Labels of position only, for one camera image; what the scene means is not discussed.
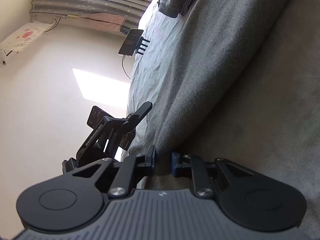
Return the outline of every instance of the black cable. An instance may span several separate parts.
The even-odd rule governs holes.
[[[127,77],[131,80],[131,78],[128,76],[128,74],[126,73],[126,71],[124,70],[124,67],[123,67],[123,60],[124,60],[125,56],[122,58],[122,62],[121,62],[121,65],[122,65],[122,69],[124,71],[124,73],[127,75]]]
[[[50,30],[45,31],[45,33],[49,32],[49,31],[51,31],[52,29],[54,29],[55,27],[57,27],[57,25],[59,24],[60,20],[61,20],[61,17],[59,18],[59,21],[57,21],[57,19],[56,19],[55,25],[54,25]]]

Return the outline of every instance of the bed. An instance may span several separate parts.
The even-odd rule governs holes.
[[[320,236],[320,0],[197,0],[169,18],[153,0],[140,21],[127,111],[153,110],[127,154],[157,148],[148,188],[188,187],[173,150],[225,157],[299,189],[301,225]]]

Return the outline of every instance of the gray curtain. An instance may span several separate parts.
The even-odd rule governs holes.
[[[126,18],[123,27],[137,28],[140,18],[151,0],[33,0],[31,14],[50,14],[65,17],[68,14],[81,16],[85,13],[121,15]]]

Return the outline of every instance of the metal screw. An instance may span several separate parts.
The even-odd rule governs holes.
[[[113,196],[121,196],[125,194],[125,189],[123,187],[114,187],[110,190],[110,194]]]
[[[210,188],[201,188],[197,191],[197,194],[201,197],[207,197],[213,193],[212,189]]]

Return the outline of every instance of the wall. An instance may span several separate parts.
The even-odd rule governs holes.
[[[24,24],[31,22],[32,0],[0,0],[0,42]]]
[[[117,54],[123,40],[59,24],[0,65],[0,236],[10,239],[23,229],[15,209],[19,194],[60,175],[61,162],[75,157],[92,131],[86,124],[92,106],[125,117],[125,108],[85,99],[72,70],[128,85]],[[124,60],[129,75],[133,61]],[[117,90],[101,92],[114,95]]]

